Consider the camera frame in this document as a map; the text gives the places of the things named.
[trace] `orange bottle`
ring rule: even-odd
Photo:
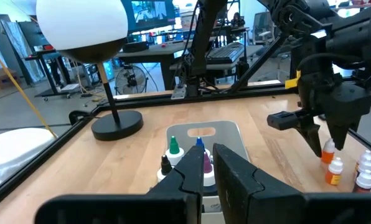
[[[334,158],[335,154],[335,143],[333,139],[325,142],[324,147],[322,148],[321,161],[325,164],[330,164]]]
[[[340,182],[340,175],[343,171],[343,162],[339,157],[335,157],[335,159],[329,164],[328,171],[325,174],[325,181],[327,184],[331,185],[338,185]]]

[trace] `window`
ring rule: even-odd
[[[230,3],[227,3],[227,19],[228,21],[231,21],[234,17],[234,14],[236,12],[240,12],[240,2],[239,1],[234,1],[233,3],[233,6],[231,6],[231,9],[230,9],[230,6],[231,6],[231,2]]]

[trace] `light fixture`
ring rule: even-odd
[[[103,62],[114,57],[128,35],[128,19],[120,0],[37,0],[37,20],[45,38],[62,55],[82,63],[96,63],[112,114],[95,121],[94,137],[112,141],[143,127],[137,111],[118,111]]]

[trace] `yellow rod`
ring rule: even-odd
[[[49,125],[47,125],[46,121],[44,120],[44,118],[42,117],[42,115],[40,114],[40,112],[36,109],[36,107],[28,99],[28,97],[24,93],[24,90],[22,90],[22,88],[18,85],[17,81],[12,77],[10,71],[6,68],[5,64],[3,64],[3,62],[1,61],[1,59],[0,59],[0,66],[2,66],[2,68],[3,68],[4,72],[6,73],[6,75],[8,75],[8,77],[10,78],[10,80],[16,86],[16,88],[18,89],[18,91],[21,93],[22,97],[24,97],[24,99],[27,101],[27,103],[30,106],[30,108],[35,112],[35,114],[40,119],[40,121],[43,123],[43,125],[46,127],[46,129],[50,131],[50,133],[54,136],[54,138],[57,138],[57,136],[51,130],[51,128],[49,127]]]

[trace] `keyboard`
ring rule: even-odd
[[[243,44],[232,42],[227,46],[213,49],[207,57],[208,64],[233,63],[243,53]]]

